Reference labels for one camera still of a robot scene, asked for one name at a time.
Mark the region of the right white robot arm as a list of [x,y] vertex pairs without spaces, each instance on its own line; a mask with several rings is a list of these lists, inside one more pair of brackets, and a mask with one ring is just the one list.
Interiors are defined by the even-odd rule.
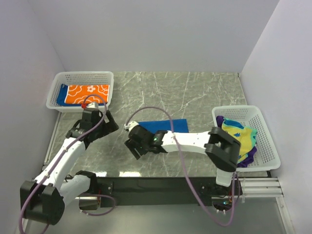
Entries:
[[124,125],[128,132],[125,145],[136,159],[154,154],[189,152],[207,155],[217,168],[215,190],[225,195],[232,188],[232,176],[237,169],[240,142],[219,127],[202,133],[174,133],[158,130],[152,133],[132,121]]

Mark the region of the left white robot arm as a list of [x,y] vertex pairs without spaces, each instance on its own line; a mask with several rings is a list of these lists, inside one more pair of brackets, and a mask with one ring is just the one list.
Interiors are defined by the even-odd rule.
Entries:
[[77,172],[69,182],[64,182],[76,160],[90,144],[116,130],[110,111],[86,108],[81,119],[67,132],[62,147],[50,164],[33,180],[20,187],[20,218],[47,225],[57,224],[65,207],[81,194],[99,195],[98,178],[88,171]]

